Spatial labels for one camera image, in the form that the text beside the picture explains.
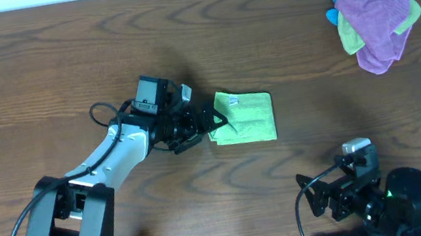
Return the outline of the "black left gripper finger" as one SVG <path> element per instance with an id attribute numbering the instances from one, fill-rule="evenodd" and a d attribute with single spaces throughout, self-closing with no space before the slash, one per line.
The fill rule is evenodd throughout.
<path id="1" fill-rule="evenodd" d="M 183 141 L 182 143 L 178 144 L 176 148 L 173 149 L 173 152 L 178 155 L 181 154 L 189 148 L 192 148 L 203 141 L 203 134 L 195 134 L 192 137 L 189 137 L 187 140 Z"/>
<path id="2" fill-rule="evenodd" d="M 203 104 L 201 119 L 204 133 L 216 131 L 228 124 L 227 116 L 216 110 L 210 102 Z"/>

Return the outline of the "green microfiber cloth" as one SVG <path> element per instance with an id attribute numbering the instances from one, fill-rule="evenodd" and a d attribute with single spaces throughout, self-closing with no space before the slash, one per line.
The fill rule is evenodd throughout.
<path id="1" fill-rule="evenodd" d="M 269 93 L 230 94 L 217 91 L 213 107 L 228 124 L 210 131 L 209 140 L 219 146 L 273 141 L 278 137 Z"/>

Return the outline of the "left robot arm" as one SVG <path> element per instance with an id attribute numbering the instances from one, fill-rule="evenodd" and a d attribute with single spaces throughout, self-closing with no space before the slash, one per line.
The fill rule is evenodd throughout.
<path id="1" fill-rule="evenodd" d="M 11 232 L 17 236 L 114 236 L 115 196 L 135 166 L 158 143 L 174 154 L 185 152 L 209 133 L 213 106 L 191 104 L 192 89 L 170 80 L 142 76 L 136 96 L 112 104 L 107 135 L 97 148 L 63 177 L 42 177 L 33 198 Z"/>

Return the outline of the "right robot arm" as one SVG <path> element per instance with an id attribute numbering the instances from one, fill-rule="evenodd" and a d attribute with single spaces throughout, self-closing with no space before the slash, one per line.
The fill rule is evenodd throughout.
<path id="1" fill-rule="evenodd" d="M 421 170 L 393 169 L 381 190 L 377 148 L 367 138 L 356 138 L 345 142 L 342 150 L 334 156 L 334 165 L 317 176 L 296 176 L 300 191 L 294 214 L 299 235 L 305 236 L 300 200 L 306 198 L 315 217 L 328 208 L 337 222 L 356 214 L 370 236 L 421 236 Z"/>

